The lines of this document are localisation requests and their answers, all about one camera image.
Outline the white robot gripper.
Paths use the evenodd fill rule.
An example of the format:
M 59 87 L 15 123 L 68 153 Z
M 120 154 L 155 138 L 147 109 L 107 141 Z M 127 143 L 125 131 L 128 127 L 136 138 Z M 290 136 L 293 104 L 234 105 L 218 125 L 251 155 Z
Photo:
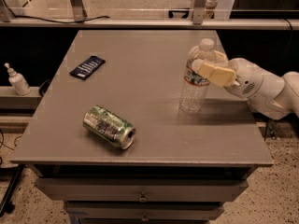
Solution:
M 236 97 L 256 97 L 263 84 L 262 68 L 243 58 L 235 58 L 229 62 L 226 54 L 217 50 L 214 50 L 214 54 L 215 63 L 195 60 L 192 63 L 193 72 L 219 87 L 225 87 Z

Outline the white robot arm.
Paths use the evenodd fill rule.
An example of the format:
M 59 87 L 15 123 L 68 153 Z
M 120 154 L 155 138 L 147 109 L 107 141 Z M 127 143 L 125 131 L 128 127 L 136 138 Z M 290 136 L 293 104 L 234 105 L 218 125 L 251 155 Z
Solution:
M 270 119 L 279 120 L 290 113 L 299 116 L 298 72 L 279 77 L 244 58 L 224 63 L 196 59 L 192 70 L 232 95 L 247 99 L 255 111 Z

